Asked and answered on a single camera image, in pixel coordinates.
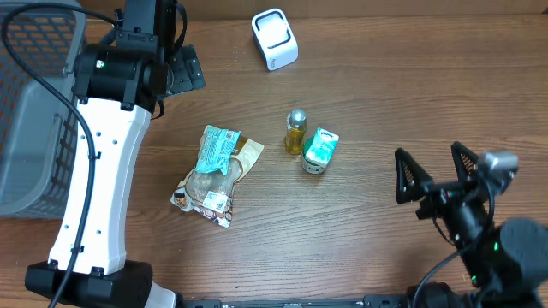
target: wood grain surface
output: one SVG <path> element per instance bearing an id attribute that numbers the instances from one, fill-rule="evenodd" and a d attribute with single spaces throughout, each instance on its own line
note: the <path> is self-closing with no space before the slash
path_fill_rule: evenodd
<path id="1" fill-rule="evenodd" d="M 80 0 L 88 9 L 107 15 L 124 8 L 126 0 Z M 183 0 L 191 21 L 246 20 L 280 8 L 289 18 L 540 14 L 546 0 Z"/>
<path id="2" fill-rule="evenodd" d="M 128 258 L 186 299 L 325 299 L 402 293 L 453 252 L 417 204 L 396 204 L 394 150 L 437 181 L 456 178 L 450 145 L 508 148 L 520 171 L 497 223 L 548 224 L 548 18 L 542 15 L 295 20 L 299 59 L 268 73 L 249 21 L 196 21 L 187 44 L 206 87 L 166 101 L 134 171 Z M 109 26 L 88 27 L 97 41 Z M 323 175 L 283 148 L 285 117 L 303 108 L 311 136 L 341 137 Z M 265 145 L 237 184 L 228 229 L 169 202 L 194 166 L 207 124 Z M 45 307 L 25 290 L 59 221 L 0 219 L 0 307 Z M 471 290 L 460 260 L 434 281 Z M 546 302 L 548 288 L 541 288 Z"/>

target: small bottle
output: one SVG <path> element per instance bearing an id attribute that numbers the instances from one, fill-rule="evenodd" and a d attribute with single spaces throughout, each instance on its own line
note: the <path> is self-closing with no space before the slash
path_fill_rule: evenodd
<path id="1" fill-rule="evenodd" d="M 288 115 L 288 131 L 285 136 L 285 150 L 289 154 L 302 152 L 302 140 L 307 131 L 307 115 L 304 110 L 293 110 Z"/>

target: gray plastic basket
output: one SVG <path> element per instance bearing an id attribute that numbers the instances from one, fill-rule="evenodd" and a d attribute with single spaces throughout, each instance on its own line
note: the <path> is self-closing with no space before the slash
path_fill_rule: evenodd
<path id="1" fill-rule="evenodd" d="M 25 3 L 0 0 L 0 19 Z M 76 1 L 58 3 L 80 6 Z M 20 57 L 74 103 L 72 67 L 86 18 L 66 9 L 34 9 L 9 25 Z M 0 216 L 60 218 L 76 149 L 77 121 L 31 79 L 0 44 Z"/>

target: snack bag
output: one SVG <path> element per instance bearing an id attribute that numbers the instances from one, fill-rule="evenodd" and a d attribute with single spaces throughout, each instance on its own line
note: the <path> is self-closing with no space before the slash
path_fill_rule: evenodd
<path id="1" fill-rule="evenodd" d="M 207 141 L 207 128 L 200 143 Z M 234 185 L 251 170 L 265 147 L 246 137 L 240 137 L 230 155 L 226 175 L 221 169 L 210 173 L 192 169 L 171 197 L 171 203 L 181 210 L 195 210 L 205 218 L 228 228 L 232 221 Z"/>

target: yellow liquid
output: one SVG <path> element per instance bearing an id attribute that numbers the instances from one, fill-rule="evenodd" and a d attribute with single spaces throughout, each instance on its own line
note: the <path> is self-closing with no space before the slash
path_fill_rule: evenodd
<path id="1" fill-rule="evenodd" d="M 288 130 L 288 133 L 285 136 L 285 150 L 289 154 L 297 155 L 302 153 L 302 148 L 304 146 L 302 139 L 305 137 L 306 130 L 307 125 Z"/>

